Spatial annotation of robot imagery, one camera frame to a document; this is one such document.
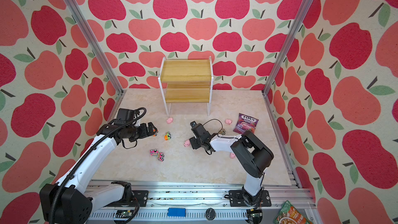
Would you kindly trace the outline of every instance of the marble floor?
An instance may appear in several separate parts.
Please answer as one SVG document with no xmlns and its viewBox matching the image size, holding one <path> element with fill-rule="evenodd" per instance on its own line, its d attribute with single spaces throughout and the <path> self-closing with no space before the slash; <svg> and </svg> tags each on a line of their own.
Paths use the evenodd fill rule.
<svg viewBox="0 0 398 224">
<path fill-rule="evenodd" d="M 229 152 L 215 152 L 207 155 L 204 149 L 193 150 L 184 147 L 184 142 L 193 136 L 190 122 L 204 124 L 219 119 L 226 135 L 236 135 L 235 127 L 239 113 L 259 119 L 255 134 L 274 154 L 266 170 L 264 185 L 291 185 L 279 145 L 269 119 L 267 108 L 260 91 L 214 90 L 211 114 L 207 116 L 206 103 L 173 103 L 170 116 L 173 123 L 167 124 L 166 111 L 159 89 L 128 89 L 120 108 L 147 108 L 141 122 L 152 122 L 159 133 L 156 137 L 138 140 L 137 147 L 126 150 L 119 145 L 107 156 L 93 179 L 124 181 L 165 181 L 188 183 L 244 183 L 246 172 L 237 158 L 231 159 Z M 225 119 L 232 120 L 231 125 Z M 205 125 L 210 132 L 218 132 L 221 125 L 211 121 Z M 171 140 L 164 140 L 164 133 L 170 132 Z M 134 143 L 125 142 L 126 147 Z M 164 162 L 149 155 L 149 150 L 163 152 Z"/>
</svg>

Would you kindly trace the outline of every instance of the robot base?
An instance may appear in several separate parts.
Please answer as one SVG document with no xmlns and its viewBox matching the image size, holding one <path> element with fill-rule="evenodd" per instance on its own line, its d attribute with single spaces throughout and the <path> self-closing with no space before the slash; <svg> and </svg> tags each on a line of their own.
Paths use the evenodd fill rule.
<svg viewBox="0 0 398 224">
<path fill-rule="evenodd" d="M 229 191 L 229 203 L 231 207 L 247 207 L 242 195 L 242 190 L 230 190 Z M 269 193 L 266 190 L 262 191 L 261 206 L 271 207 L 271 199 Z"/>
</svg>

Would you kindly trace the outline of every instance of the snack package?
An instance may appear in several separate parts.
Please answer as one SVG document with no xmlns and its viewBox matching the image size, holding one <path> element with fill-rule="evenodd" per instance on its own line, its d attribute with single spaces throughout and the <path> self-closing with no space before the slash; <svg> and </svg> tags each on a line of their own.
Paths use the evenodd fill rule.
<svg viewBox="0 0 398 224">
<path fill-rule="evenodd" d="M 312 224 L 304 215 L 289 202 L 285 201 L 279 214 L 274 219 L 275 224 Z"/>
<path fill-rule="evenodd" d="M 236 127 L 234 129 L 234 132 L 243 134 L 246 131 L 250 131 L 254 133 L 257 122 L 258 119 L 256 118 L 239 113 L 239 118 L 238 121 L 236 122 Z"/>
</svg>

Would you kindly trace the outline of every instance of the wooden shelf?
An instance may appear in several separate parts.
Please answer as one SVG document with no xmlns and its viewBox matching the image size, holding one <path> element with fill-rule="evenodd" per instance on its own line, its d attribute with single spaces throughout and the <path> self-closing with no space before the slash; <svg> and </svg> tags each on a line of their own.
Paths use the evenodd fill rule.
<svg viewBox="0 0 398 224">
<path fill-rule="evenodd" d="M 210 98 L 210 88 L 169 88 L 166 92 L 166 103 L 177 102 L 198 102 L 208 103 Z"/>
<path fill-rule="evenodd" d="M 209 60 L 165 60 L 162 82 L 210 82 Z"/>
</svg>

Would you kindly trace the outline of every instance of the blue block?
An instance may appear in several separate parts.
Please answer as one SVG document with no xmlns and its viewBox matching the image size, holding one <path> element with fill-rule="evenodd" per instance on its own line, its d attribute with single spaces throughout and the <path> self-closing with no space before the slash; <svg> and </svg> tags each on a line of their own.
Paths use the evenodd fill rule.
<svg viewBox="0 0 398 224">
<path fill-rule="evenodd" d="M 185 217 L 185 208 L 169 208 L 167 216 Z"/>
</svg>

